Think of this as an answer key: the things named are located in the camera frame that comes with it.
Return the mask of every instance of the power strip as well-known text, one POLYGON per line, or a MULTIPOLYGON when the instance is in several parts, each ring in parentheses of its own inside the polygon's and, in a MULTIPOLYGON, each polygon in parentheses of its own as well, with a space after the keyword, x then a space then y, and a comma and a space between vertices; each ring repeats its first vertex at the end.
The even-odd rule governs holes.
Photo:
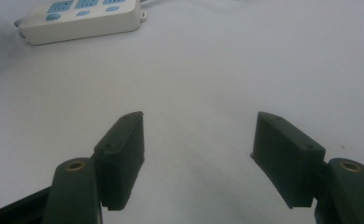
POLYGON ((66 0, 35 8, 18 24, 32 45, 129 32, 147 19, 139 0, 66 0))

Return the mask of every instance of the white background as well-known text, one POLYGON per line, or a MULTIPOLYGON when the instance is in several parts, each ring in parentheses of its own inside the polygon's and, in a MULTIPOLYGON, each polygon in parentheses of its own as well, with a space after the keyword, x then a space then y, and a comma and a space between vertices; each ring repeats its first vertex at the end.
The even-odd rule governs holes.
POLYGON ((148 0, 135 32, 33 47, 0 0, 0 207, 142 110, 146 162, 105 224, 314 224, 249 158, 259 111, 364 164, 364 0, 148 0))

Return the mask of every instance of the electrical outlet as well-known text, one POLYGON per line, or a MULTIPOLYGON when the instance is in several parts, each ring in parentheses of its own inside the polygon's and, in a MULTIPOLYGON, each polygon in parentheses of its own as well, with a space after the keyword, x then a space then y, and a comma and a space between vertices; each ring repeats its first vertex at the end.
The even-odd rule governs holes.
POLYGON ((68 0, 35 8, 20 22, 33 45, 130 32, 147 19, 140 0, 68 0))
POLYGON ((98 0, 78 0, 75 9, 84 7, 95 7, 98 4, 98 0))
POLYGON ((48 10, 48 13, 51 12, 62 12, 68 10, 74 1, 64 1, 64 2, 56 2, 51 5, 48 10))

